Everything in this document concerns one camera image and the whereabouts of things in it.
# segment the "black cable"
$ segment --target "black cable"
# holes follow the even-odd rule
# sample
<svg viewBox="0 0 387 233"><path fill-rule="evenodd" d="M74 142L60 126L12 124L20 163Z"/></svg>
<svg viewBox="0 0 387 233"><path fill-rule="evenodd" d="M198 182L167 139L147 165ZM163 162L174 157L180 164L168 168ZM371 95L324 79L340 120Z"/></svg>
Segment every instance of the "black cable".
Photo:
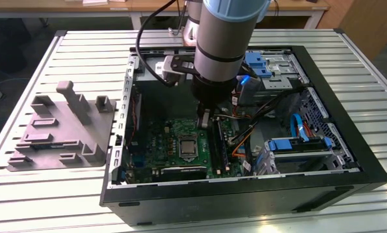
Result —
<svg viewBox="0 0 387 233"><path fill-rule="evenodd" d="M254 114L254 117L251 118L251 122L250 122L248 128L244 131L242 131L242 133L238 134L231 139L231 141L235 141L238 138L240 138L242 136L247 135L250 133L250 131L252 131L254 127L258 124L258 121L259 121L260 117L263 117L268 112L271 112L276 108L276 105L279 104L279 102L282 101L282 99L284 97L287 97L291 94L302 92L304 89L306 89L306 87L300 86L300 87L298 87L298 88L295 88L292 90L283 91L263 106L260 106L260 108L256 110L256 112Z"/></svg>
<svg viewBox="0 0 387 233"><path fill-rule="evenodd" d="M179 35L179 33L180 33L183 17L186 15L186 7L187 7L187 4L183 5L182 15L179 16L178 33L176 34L174 33L174 35Z"/></svg>
<svg viewBox="0 0 387 233"><path fill-rule="evenodd" d="M178 3L178 15L179 15L179 17L180 17L180 6L179 6L179 0L176 1L176 3Z"/></svg>
<svg viewBox="0 0 387 233"><path fill-rule="evenodd" d="M148 21L171 5L175 3L176 0L170 0L170 2L163 6L160 7L146 19L146 21L143 22L142 24L142 27L140 27L140 30L136 34L136 54L140 58L140 62L143 64L143 66L146 67L146 69L148 70L148 72L152 74L152 76L160 81L160 83L163 85L166 85L167 87L172 87L176 82L167 82L156 73L155 71L152 70L152 68L150 67L150 65L147 64L146 60L144 60L144 57L142 56L142 53L140 53L140 39L142 39L142 34L143 34L143 31L144 31L144 28L146 28L146 25L148 23Z"/></svg>
<svg viewBox="0 0 387 233"><path fill-rule="evenodd" d="M275 13L274 13L274 16L279 16L279 6L278 6L278 1L274 0L275 2Z"/></svg>

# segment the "floor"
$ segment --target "floor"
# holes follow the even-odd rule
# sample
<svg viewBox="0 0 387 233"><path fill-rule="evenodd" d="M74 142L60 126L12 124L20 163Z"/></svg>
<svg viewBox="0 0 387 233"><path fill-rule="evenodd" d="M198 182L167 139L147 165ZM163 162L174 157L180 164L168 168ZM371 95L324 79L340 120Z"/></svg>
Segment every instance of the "floor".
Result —
<svg viewBox="0 0 387 233"><path fill-rule="evenodd" d="M28 64L18 73L8 75L0 72L0 81L7 79L27 79L32 76L42 56L54 38L54 33L58 30L132 30L130 19L118 17L51 18L48 21L50 26L47 28L43 28L39 20L35 18L24 19L24 23L32 35L32 40L22 46ZM147 25L147 29L176 28L176 25L178 20L175 20L175 18L162 17ZM387 46L373 63L387 78ZM18 103L26 85L26 80L12 80L0 84L0 91L6 94L4 99L0 100L0 130Z"/></svg>

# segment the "wooden desk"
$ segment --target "wooden desk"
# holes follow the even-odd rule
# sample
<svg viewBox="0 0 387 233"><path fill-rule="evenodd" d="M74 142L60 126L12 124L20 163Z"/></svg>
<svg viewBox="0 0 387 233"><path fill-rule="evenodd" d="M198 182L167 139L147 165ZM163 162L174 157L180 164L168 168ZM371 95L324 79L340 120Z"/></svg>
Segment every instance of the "wooden desk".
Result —
<svg viewBox="0 0 387 233"><path fill-rule="evenodd" d="M150 16L158 10L167 0L130 0L132 2L132 22L134 28L142 25L140 17ZM183 0L179 0L180 9L183 8ZM330 9L326 0L319 0L318 3L306 0L278 0L279 15L280 16L310 16L304 29L315 29L322 19L324 11ZM274 16L276 11L275 2L272 1L268 7L267 16ZM159 16L176 16L178 5L174 3Z"/></svg>
<svg viewBox="0 0 387 233"><path fill-rule="evenodd" d="M151 15L168 0L128 0L110 2L108 5L84 7L80 1L64 0L0 0L0 18L32 17L131 17L134 29L140 28L140 18ZM323 12L330 5L324 0L318 3L306 0L278 0L280 16L310 16L306 29L318 26ZM174 3L159 16L176 16L178 5ZM268 16L275 15L275 3L268 8Z"/></svg>

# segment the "blue latch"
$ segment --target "blue latch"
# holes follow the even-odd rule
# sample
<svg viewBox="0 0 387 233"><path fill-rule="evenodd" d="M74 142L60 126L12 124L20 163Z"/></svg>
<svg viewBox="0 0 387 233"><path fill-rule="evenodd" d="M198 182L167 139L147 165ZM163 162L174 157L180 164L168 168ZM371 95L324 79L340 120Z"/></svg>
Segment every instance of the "blue latch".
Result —
<svg viewBox="0 0 387 233"><path fill-rule="evenodd" d="M288 139L276 139L274 140L275 146L279 150L291 150L291 142Z"/></svg>
<svg viewBox="0 0 387 233"><path fill-rule="evenodd" d="M275 151L276 150L274 141L268 141L268 147L270 147L270 150L271 151Z"/></svg>
<svg viewBox="0 0 387 233"><path fill-rule="evenodd" d="M332 143L331 139L328 137L324 137L323 140L324 140L324 143L326 143L327 148L331 149L332 146L334 146L334 143Z"/></svg>

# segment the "blue drive bracket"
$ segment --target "blue drive bracket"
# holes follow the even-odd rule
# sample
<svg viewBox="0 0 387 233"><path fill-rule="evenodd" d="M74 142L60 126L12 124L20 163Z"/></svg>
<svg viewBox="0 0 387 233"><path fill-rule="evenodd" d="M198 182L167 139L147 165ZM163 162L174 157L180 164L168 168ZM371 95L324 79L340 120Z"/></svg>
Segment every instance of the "blue drive bracket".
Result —
<svg viewBox="0 0 387 233"><path fill-rule="evenodd" d="M271 78L272 73L267 69L267 60L263 58L259 52L246 53L246 63L250 65L260 78Z"/></svg>

